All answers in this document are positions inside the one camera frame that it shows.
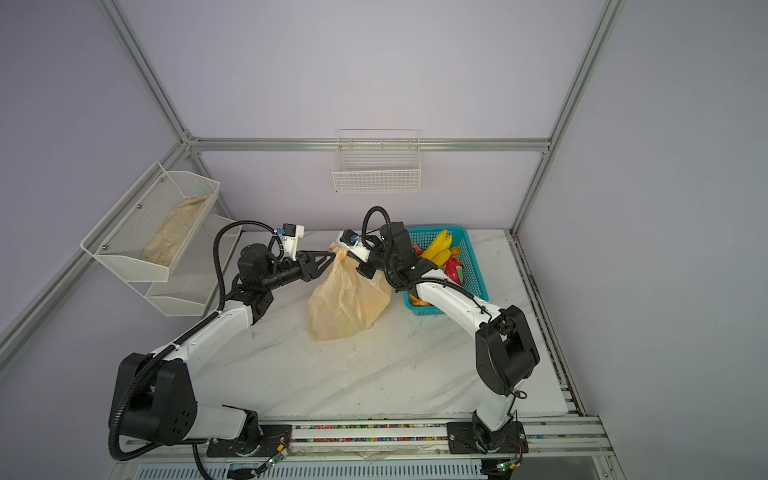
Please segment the cream banana print plastic bag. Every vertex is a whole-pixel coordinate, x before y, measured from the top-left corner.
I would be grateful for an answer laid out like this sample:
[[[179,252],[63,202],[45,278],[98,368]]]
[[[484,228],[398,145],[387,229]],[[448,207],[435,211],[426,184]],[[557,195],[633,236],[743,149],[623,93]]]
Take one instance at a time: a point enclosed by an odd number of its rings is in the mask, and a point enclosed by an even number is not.
[[[359,262],[339,243],[329,252],[336,256],[328,276],[308,300],[306,327],[313,341],[344,339],[370,328],[394,292],[382,271],[375,271],[372,279],[360,275]]]

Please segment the white mesh upper shelf bin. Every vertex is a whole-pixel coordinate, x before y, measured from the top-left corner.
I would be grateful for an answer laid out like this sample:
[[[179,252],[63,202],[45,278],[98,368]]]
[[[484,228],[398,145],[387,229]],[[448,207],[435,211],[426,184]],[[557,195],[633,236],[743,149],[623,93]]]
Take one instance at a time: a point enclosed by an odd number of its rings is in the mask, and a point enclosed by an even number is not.
[[[152,165],[81,241],[81,249],[126,283],[166,282],[211,212],[220,183],[190,171]],[[169,254],[156,253],[170,215],[180,206],[191,213]]]

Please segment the white mesh shelf bin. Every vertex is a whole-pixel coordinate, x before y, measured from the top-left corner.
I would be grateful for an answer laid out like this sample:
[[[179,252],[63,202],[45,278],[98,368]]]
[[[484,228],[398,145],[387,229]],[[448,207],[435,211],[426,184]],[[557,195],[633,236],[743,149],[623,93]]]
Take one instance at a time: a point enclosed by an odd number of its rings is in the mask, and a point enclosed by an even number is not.
[[[211,212],[220,183],[190,171],[152,165],[81,241],[81,249],[126,283],[166,282]],[[180,206],[191,213],[169,254],[156,253],[170,215]]]
[[[217,291],[213,243],[232,220],[209,214],[192,237],[167,282],[151,284],[144,299],[167,317],[201,316]]]

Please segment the teal plastic fruit basket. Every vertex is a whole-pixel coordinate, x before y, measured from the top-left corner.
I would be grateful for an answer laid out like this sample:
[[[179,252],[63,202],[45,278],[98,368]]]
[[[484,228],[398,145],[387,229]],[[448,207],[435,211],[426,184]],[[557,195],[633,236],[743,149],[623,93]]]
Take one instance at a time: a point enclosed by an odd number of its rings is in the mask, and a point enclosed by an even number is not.
[[[426,251],[433,241],[446,231],[451,239],[451,257],[443,263],[441,270],[460,286],[484,301],[489,300],[489,294],[476,259],[474,249],[467,230],[461,226],[419,226],[408,227],[411,243],[421,252]]]

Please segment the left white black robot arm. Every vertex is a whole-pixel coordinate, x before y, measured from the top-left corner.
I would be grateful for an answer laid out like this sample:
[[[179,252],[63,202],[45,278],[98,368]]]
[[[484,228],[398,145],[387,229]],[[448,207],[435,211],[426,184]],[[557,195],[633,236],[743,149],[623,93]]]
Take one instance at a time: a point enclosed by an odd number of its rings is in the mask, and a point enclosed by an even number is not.
[[[276,259],[264,244],[245,247],[219,309],[167,345],[120,363],[108,420],[112,458],[128,461],[163,446],[213,440],[235,455],[262,450],[256,412],[207,405],[193,382],[214,354],[266,314],[274,290],[319,278],[334,258],[328,251],[300,250]]]

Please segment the white mesh lower shelf bin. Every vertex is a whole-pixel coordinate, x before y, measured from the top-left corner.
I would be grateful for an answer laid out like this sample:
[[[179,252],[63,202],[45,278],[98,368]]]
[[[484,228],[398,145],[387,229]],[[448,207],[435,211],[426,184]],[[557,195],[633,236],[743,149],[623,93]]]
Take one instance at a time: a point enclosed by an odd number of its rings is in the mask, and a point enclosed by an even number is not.
[[[209,214],[192,237],[167,282],[151,284],[144,299],[167,317],[201,316],[217,291],[213,243],[232,220]]]

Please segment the small yellow fake banana bunch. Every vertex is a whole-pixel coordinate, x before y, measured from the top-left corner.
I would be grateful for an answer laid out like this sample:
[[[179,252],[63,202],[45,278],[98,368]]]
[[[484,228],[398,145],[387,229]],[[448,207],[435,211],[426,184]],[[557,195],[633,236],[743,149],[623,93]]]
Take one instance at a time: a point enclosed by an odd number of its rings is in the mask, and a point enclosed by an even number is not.
[[[423,251],[421,257],[441,268],[452,256],[452,243],[452,235],[448,230],[443,230],[435,237],[428,248]]]

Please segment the pink green fake dragon fruit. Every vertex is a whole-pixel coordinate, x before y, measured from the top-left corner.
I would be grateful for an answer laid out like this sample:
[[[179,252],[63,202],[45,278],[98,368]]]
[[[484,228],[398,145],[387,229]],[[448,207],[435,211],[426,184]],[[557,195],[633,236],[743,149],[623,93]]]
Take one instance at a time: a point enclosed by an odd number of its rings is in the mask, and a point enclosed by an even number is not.
[[[463,264],[456,256],[451,256],[442,266],[442,270],[447,277],[457,285],[464,283]]]

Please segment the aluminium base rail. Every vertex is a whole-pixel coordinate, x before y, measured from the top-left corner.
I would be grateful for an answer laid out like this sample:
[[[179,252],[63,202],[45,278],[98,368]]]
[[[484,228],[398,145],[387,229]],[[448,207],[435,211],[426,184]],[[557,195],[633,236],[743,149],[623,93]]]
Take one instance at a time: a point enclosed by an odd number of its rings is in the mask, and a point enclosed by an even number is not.
[[[163,447],[115,465],[113,479],[622,479],[595,417],[521,419],[483,449],[445,419],[266,422],[246,453],[224,440]]]

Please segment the beige cloth in bin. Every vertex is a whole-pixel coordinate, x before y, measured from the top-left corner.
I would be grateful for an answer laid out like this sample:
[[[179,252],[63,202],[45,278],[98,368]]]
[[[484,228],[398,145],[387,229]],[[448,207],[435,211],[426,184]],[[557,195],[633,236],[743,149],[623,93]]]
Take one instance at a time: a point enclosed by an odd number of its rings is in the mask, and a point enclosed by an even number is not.
[[[185,198],[172,208],[161,228],[142,251],[140,259],[169,267],[210,197],[211,194]]]

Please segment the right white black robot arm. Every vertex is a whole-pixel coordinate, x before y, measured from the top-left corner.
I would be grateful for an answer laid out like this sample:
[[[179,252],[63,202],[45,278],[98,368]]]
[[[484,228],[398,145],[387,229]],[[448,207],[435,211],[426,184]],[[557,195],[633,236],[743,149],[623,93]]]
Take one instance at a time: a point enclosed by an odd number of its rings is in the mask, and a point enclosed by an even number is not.
[[[371,279],[375,273],[394,289],[407,292],[441,310],[474,341],[475,369],[485,386],[472,420],[454,423],[449,434],[478,453],[496,453],[506,447],[518,454],[515,403],[527,395],[519,390],[540,362],[528,321],[518,307],[502,308],[474,295],[454,282],[447,270],[424,255],[417,255],[400,222],[388,223],[375,240],[366,231],[347,231],[339,239],[358,261],[357,271]]]

